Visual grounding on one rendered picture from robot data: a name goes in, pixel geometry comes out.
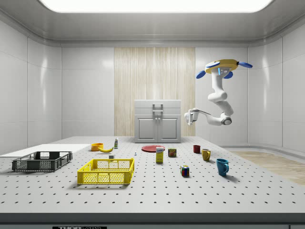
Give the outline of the white cabinet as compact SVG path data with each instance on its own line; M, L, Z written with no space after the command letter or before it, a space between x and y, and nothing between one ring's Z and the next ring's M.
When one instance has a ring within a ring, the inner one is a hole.
M136 143L179 143L181 100L135 100Z

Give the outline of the red plate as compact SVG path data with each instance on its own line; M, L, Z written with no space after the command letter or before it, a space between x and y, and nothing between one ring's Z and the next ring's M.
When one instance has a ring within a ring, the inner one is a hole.
M165 147L161 145L147 145L142 147L142 151L148 153L155 153L156 148L162 148L163 150L165 150Z

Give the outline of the white board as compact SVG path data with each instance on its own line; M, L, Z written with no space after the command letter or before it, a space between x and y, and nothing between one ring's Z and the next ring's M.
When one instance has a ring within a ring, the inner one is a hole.
M15 151L12 153L1 155L0 157L22 157L37 151L57 151L57 152L65 152L72 151L76 152L83 148L88 147L89 144L42 144L34 147L29 147L23 150Z

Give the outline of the dark grey basket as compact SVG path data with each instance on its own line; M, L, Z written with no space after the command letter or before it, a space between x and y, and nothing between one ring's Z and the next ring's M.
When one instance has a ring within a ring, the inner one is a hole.
M72 151L36 151L12 161L15 172L56 171L72 160Z

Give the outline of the blue mug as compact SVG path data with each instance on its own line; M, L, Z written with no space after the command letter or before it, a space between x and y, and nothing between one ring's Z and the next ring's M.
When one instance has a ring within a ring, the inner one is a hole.
M227 172L229 171L229 162L226 159L219 158L216 160L216 165L218 169L218 173L221 176L226 176Z

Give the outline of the yellow basket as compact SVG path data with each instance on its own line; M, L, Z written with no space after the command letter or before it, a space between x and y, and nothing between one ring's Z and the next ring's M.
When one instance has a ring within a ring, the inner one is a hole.
M134 158L92 159L77 171L78 184L129 184Z

